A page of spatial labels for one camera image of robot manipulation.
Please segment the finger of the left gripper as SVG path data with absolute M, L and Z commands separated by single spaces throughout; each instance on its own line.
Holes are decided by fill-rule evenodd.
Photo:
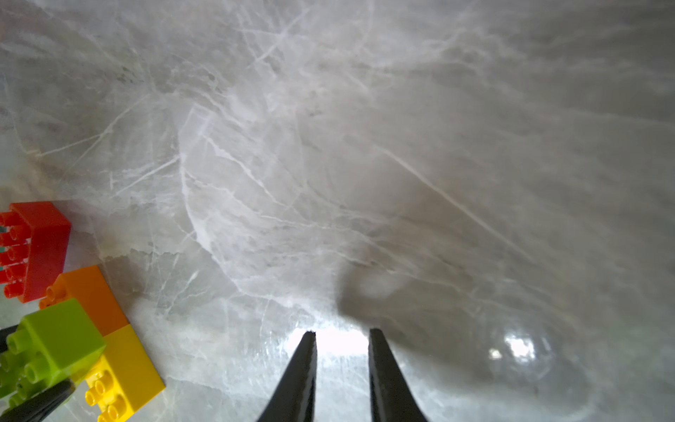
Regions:
M 70 379 L 45 390 L 1 415 L 1 422 L 41 422 L 76 391 Z

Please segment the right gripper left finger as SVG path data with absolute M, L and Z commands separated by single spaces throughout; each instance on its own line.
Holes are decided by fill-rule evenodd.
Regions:
M 312 422 L 316 370 L 316 334 L 305 332 L 258 422 Z

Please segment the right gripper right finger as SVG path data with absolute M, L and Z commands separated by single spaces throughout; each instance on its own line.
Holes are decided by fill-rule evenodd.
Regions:
M 427 422 L 382 330 L 369 331 L 368 370 L 374 422 Z

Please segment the lime green lego brick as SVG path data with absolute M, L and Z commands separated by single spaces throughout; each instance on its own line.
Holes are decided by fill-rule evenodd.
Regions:
M 107 343 L 76 299 L 23 316 L 1 353 L 1 398 L 10 408 L 70 379 L 79 383 Z

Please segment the yellow lego brick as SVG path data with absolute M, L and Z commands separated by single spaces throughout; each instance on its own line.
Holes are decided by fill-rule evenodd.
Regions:
M 160 375 L 131 325 L 105 336 L 107 348 L 85 378 L 85 401 L 99 421 L 127 421 L 164 389 Z

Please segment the orange lego brick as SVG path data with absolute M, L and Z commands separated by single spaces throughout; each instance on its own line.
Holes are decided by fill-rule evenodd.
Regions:
M 40 309 L 69 299 L 77 299 L 102 336 L 107 336 L 126 325 L 121 306 L 98 266 L 85 267 L 60 274 L 47 288 L 46 296 L 39 302 Z

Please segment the red lego brick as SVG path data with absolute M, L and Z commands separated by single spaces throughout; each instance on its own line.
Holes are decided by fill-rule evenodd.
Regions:
M 1 287 L 8 299 L 42 299 L 63 272 L 71 223 L 51 202 L 12 203 L 1 214 Z

